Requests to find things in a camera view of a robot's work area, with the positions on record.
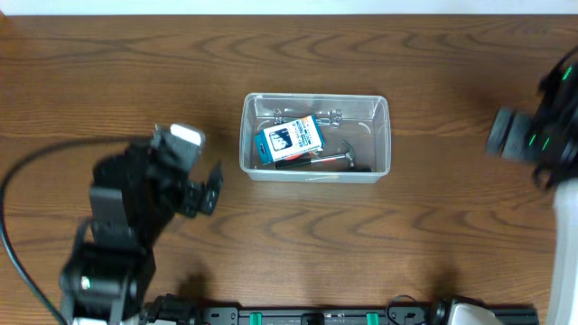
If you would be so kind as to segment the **blue white product box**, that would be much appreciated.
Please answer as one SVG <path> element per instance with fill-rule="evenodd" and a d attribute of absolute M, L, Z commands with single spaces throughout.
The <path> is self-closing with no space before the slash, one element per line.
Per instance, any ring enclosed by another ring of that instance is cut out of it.
<path fill-rule="evenodd" d="M 312 116 L 265 128 L 257 133 L 254 141 L 263 165 L 318 151 L 325 146 L 321 128 Z"/>

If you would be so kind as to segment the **clear plastic container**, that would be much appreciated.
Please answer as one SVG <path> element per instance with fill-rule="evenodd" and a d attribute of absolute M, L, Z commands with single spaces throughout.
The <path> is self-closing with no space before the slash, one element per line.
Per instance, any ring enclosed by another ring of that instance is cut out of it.
<path fill-rule="evenodd" d="M 387 100 L 251 93 L 243 106 L 239 165 L 254 181 L 375 183 L 391 165 Z"/>

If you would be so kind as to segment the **red handled pliers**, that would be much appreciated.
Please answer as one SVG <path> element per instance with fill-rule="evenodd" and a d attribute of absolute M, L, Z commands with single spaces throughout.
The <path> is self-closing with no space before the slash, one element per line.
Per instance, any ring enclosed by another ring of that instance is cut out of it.
<path fill-rule="evenodd" d="M 303 154 L 297 154 L 297 155 L 287 157 L 283 161 L 289 162 L 289 161 L 300 160 L 300 159 L 310 159 L 310 158 L 314 158 L 316 156 L 317 156 L 316 154 L 303 153 Z"/>

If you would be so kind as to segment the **small claw hammer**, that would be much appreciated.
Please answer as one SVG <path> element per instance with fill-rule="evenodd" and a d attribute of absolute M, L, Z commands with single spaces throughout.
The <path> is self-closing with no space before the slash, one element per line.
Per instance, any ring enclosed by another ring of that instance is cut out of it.
<path fill-rule="evenodd" d="M 333 161 L 337 161 L 339 159 L 347 160 L 349 167 L 354 167 L 356 165 L 355 160 L 356 160 L 357 155 L 356 155 L 352 145 L 349 142 L 347 142 L 346 140 L 343 140 L 342 144 L 346 148 L 345 153 L 338 153 L 338 154 L 328 155 L 328 156 L 323 156 L 323 157 L 284 160 L 281 162 L 277 162 L 275 164 L 275 168 L 277 170 L 282 170 L 282 169 L 288 169 L 288 168 L 294 168 L 294 167 L 304 167 L 304 166 L 308 166 L 308 165 L 312 165 L 312 164 L 333 162 Z"/>

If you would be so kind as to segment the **silver wrench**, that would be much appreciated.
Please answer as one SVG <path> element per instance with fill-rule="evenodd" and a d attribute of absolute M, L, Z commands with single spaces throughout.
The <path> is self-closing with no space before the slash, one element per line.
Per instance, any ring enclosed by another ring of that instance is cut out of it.
<path fill-rule="evenodd" d="M 307 116 L 312 116 L 319 126 L 339 127 L 343 123 L 342 111 L 339 109 L 325 112 L 308 112 L 297 111 L 291 108 L 275 109 L 273 111 L 273 123 L 275 125 L 281 125 Z"/>

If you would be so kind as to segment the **black yellow screwdriver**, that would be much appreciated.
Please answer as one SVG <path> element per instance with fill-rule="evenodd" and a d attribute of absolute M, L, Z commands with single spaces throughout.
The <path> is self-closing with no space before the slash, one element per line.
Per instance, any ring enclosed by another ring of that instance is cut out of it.
<path fill-rule="evenodd" d="M 372 172 L 369 167 L 355 167 L 348 169 L 348 172 Z"/>

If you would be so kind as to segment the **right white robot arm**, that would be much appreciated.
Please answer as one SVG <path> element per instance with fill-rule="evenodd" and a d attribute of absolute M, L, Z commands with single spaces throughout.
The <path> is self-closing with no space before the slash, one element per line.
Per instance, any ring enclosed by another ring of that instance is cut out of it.
<path fill-rule="evenodd" d="M 534 114 L 500 108 L 486 152 L 534 166 L 538 189 L 554 193 L 555 257 L 545 322 L 577 322 L 577 49 L 540 80 Z"/>

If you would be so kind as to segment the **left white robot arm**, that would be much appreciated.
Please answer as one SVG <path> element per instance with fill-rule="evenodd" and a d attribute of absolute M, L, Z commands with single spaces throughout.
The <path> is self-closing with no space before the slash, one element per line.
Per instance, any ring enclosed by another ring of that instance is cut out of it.
<path fill-rule="evenodd" d="M 209 216 L 217 206 L 221 166 L 205 182 L 189 178 L 199 154 L 182 141 L 141 142 L 96 164 L 92 216 L 60 275 L 67 323 L 122 324 L 141 312 L 156 269 L 154 245 L 166 226 L 177 214 Z"/>

